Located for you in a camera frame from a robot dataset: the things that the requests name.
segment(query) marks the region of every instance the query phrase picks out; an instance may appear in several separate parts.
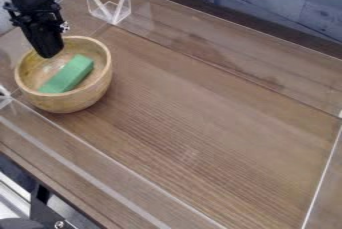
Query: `wooden bowl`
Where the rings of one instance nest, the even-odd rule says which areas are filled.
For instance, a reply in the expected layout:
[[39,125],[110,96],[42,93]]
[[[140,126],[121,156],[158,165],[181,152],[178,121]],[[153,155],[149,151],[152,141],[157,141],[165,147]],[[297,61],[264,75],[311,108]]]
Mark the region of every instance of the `wooden bowl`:
[[[76,54],[93,60],[93,70],[84,81],[73,90],[60,94],[37,92],[42,83]],[[64,49],[53,58],[41,58],[34,50],[23,55],[14,69],[14,79],[33,106],[53,113],[76,112],[94,104],[108,89],[112,79],[112,60],[108,48],[92,38],[65,37]]]

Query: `screw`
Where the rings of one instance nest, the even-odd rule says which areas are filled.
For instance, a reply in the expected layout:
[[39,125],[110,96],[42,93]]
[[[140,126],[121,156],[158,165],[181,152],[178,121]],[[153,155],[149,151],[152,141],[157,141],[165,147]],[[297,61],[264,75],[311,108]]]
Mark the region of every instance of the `screw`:
[[64,227],[64,222],[62,221],[57,221],[54,224],[54,229],[61,229]]

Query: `green sponge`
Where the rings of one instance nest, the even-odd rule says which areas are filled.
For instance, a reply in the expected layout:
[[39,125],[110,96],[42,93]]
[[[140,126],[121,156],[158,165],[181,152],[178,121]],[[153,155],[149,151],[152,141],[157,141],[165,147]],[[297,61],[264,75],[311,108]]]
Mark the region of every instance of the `green sponge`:
[[93,69],[93,61],[76,55],[51,78],[41,85],[41,93],[62,93],[72,90]]

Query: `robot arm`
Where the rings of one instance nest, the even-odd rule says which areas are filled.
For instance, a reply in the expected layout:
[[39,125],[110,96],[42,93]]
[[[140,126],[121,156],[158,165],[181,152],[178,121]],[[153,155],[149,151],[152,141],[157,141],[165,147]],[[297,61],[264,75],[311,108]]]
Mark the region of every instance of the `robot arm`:
[[3,9],[38,55],[53,57],[64,47],[61,33],[69,29],[54,0],[11,0],[3,4]]

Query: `bowl rim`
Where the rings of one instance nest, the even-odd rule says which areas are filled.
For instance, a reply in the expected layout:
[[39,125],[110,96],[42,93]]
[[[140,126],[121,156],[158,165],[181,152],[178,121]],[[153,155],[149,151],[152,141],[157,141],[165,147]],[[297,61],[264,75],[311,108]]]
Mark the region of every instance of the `bowl rim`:
[[96,43],[104,50],[105,52],[105,66],[102,68],[102,71],[101,71],[101,74],[100,76],[96,78],[96,80],[89,83],[88,85],[82,86],[81,88],[77,88],[77,89],[73,89],[70,91],[66,91],[66,92],[62,92],[62,93],[41,93],[35,90],[31,90],[30,88],[27,88],[23,84],[23,82],[21,81],[21,77],[18,75],[18,68],[22,64],[22,61],[25,59],[25,57],[27,56],[27,54],[30,52],[34,52],[33,49],[30,49],[21,57],[18,63],[15,64],[15,68],[14,68],[14,81],[15,81],[15,84],[18,85],[19,89],[22,89],[26,93],[31,94],[31,95],[35,95],[35,96],[39,96],[39,97],[64,97],[64,96],[68,96],[68,95],[72,95],[72,94],[76,94],[78,93],[80,91],[90,88],[93,85],[96,85],[96,83],[100,81],[100,79],[104,77],[104,75],[106,74],[108,70],[110,69],[110,66],[112,66],[112,57],[110,57],[110,52],[109,52],[109,49],[106,48],[106,46],[96,39],[90,38],[90,37],[86,37],[86,36],[78,36],[78,35],[72,35],[72,36],[64,36],[62,39],[84,39],[84,40],[88,40],[93,43]]

